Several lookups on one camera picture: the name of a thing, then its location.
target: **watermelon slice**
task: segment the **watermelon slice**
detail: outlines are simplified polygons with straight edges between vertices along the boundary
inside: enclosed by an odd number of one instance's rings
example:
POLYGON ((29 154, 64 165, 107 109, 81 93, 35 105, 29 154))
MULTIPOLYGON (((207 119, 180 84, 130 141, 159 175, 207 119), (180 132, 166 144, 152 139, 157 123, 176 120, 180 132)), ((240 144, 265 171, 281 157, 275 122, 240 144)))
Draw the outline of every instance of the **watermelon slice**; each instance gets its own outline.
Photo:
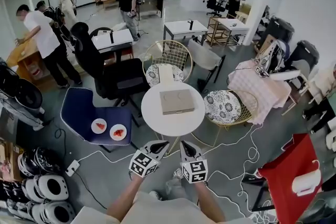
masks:
POLYGON ((98 128, 101 130, 104 130, 105 128, 105 124, 101 124, 101 123, 96 123, 96 126, 98 126, 98 128))

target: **hand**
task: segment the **hand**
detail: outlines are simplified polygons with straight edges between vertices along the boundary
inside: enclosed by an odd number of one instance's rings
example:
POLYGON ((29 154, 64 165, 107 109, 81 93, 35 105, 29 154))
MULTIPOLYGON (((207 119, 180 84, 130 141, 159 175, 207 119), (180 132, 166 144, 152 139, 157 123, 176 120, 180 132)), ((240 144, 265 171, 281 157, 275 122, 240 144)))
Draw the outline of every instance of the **hand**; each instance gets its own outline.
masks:
POLYGON ((24 42, 25 42, 24 38, 17 38, 17 39, 15 39, 15 45, 16 46, 19 46, 19 45, 23 44, 24 42))

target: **power strip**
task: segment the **power strip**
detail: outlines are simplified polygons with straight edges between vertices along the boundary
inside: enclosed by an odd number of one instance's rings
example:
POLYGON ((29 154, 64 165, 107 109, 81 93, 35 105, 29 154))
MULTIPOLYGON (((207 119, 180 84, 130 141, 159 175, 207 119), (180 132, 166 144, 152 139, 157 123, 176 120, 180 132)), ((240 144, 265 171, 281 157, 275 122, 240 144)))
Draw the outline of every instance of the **power strip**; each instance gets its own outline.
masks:
POLYGON ((79 168, 79 162, 74 159, 65 172, 69 177, 71 177, 75 173, 75 171, 77 171, 78 168, 79 168))

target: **floral seat cushion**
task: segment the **floral seat cushion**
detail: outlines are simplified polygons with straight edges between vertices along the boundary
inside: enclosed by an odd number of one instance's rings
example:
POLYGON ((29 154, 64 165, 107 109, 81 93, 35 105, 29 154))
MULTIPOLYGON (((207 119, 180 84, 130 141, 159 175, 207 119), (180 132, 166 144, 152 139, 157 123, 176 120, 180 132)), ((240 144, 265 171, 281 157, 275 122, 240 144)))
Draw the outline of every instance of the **floral seat cushion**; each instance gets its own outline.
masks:
POLYGON ((204 98, 206 116, 217 124, 231 124, 238 120, 241 106, 229 91, 213 91, 204 98))

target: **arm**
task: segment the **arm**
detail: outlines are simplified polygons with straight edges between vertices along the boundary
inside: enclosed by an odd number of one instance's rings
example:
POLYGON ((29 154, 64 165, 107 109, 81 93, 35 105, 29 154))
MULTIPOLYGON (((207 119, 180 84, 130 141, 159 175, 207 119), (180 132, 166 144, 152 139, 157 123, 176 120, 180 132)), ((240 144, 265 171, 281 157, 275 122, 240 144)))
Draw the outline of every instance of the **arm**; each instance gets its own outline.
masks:
POLYGON ((118 219, 120 222, 124 219, 133 205, 134 198, 140 188, 143 178, 133 174, 133 181, 123 191, 119 198, 107 209, 107 215, 118 219))
POLYGON ((29 34, 24 37, 24 38, 17 38, 16 41, 16 45, 20 45, 23 44, 24 42, 30 40, 32 37, 34 37, 39 31, 41 30, 40 26, 36 26, 32 31, 29 32, 29 34))
POLYGON ((225 222, 225 217, 213 198, 211 192, 207 189, 204 183, 195 183, 196 192, 198 195, 200 208, 203 214, 215 223, 225 222))

